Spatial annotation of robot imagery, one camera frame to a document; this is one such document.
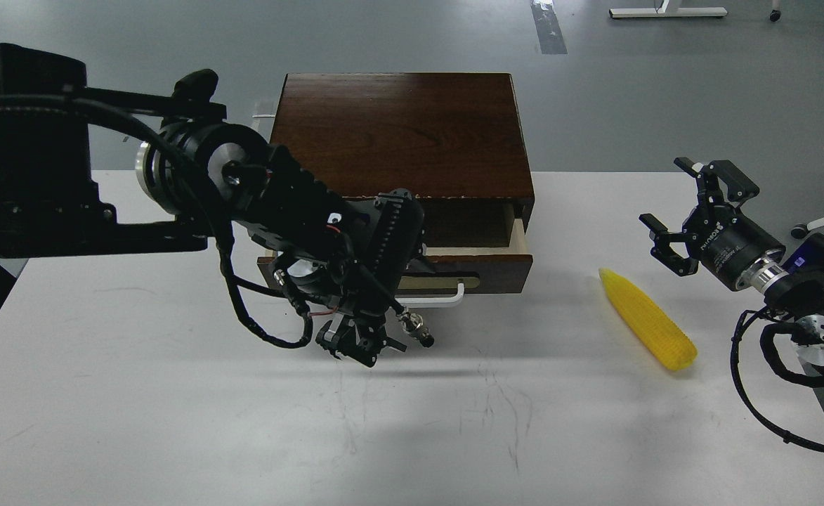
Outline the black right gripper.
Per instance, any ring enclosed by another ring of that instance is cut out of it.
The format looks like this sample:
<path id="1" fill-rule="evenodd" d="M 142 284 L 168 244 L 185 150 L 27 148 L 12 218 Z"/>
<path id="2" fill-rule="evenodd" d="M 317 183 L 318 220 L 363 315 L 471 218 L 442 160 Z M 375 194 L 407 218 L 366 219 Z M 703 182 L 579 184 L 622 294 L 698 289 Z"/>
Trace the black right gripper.
<path id="1" fill-rule="evenodd" d="M 748 270 L 756 260 L 768 256 L 778 261 L 785 253 L 784 244 L 735 210 L 761 189 L 730 160 L 702 164 L 675 157 L 673 164 L 695 180 L 697 202 L 711 206 L 711 212 L 706 216 L 697 206 L 680 233 L 669 231 L 653 214 L 640 214 L 653 241 L 650 255 L 682 278 L 694 275 L 701 263 L 730 291 L 745 290 L 750 284 Z M 685 244 L 688 256 L 679 255 L 672 247 L 675 243 Z"/>

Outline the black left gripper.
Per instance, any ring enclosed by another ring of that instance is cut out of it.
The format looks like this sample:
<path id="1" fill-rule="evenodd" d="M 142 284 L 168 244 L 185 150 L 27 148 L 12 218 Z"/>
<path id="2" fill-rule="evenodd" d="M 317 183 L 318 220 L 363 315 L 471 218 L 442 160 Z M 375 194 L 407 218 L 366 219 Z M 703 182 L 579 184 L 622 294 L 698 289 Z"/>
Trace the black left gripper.
<path id="1" fill-rule="evenodd" d="M 253 241 L 277 251 L 286 273 L 280 294 L 308 319 L 310 301 L 332 305 L 354 318 L 377 319 L 388 309 L 407 308 L 355 256 L 348 234 L 347 200 L 302 169 L 284 146 L 233 147 L 233 219 Z M 358 326 L 329 320 L 315 342 L 334 358 L 351 358 L 373 368 L 382 349 L 406 352 L 405 343 Z"/>

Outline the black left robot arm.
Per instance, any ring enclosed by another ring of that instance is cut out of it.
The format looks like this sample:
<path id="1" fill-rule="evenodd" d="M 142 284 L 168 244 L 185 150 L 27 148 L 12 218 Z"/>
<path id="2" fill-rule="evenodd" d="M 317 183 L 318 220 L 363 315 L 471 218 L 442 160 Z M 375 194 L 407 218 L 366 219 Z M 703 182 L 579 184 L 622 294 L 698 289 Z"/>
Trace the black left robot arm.
<path id="1" fill-rule="evenodd" d="M 215 240 L 236 318 L 267 343 L 317 342 L 373 366 L 406 350 L 395 311 L 424 346 L 421 316 L 396 300 L 424 250 L 424 209 L 405 189 L 348 201 L 289 148 L 225 120 L 218 75 L 170 96 L 91 89 L 74 58 L 0 43 L 0 260 L 200 251 Z M 123 224 L 91 176 L 89 126 L 141 141 L 139 186 L 170 221 Z M 16 282 L 0 264 L 0 310 Z"/>

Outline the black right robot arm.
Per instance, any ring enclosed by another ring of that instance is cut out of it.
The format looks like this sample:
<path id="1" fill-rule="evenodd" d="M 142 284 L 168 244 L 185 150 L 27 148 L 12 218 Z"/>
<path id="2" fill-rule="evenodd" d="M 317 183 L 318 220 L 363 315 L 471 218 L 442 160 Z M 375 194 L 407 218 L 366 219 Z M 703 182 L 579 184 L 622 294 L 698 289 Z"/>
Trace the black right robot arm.
<path id="1" fill-rule="evenodd" d="M 787 444 L 824 453 L 824 444 L 801 438 L 764 417 L 749 400 L 740 378 L 740 343 L 756 320 L 767 324 L 759 348 L 782 380 L 824 388 L 824 235 L 813 234 L 791 256 L 785 246 L 742 207 L 761 190 L 729 160 L 708 164 L 687 157 L 673 161 L 695 181 L 697 204 L 678 231 L 652 214 L 639 220 L 653 241 L 650 255 L 679 276 L 707 269 L 726 288 L 753 288 L 763 307 L 740 314 L 731 337 L 729 368 L 740 400 L 753 417 Z"/>

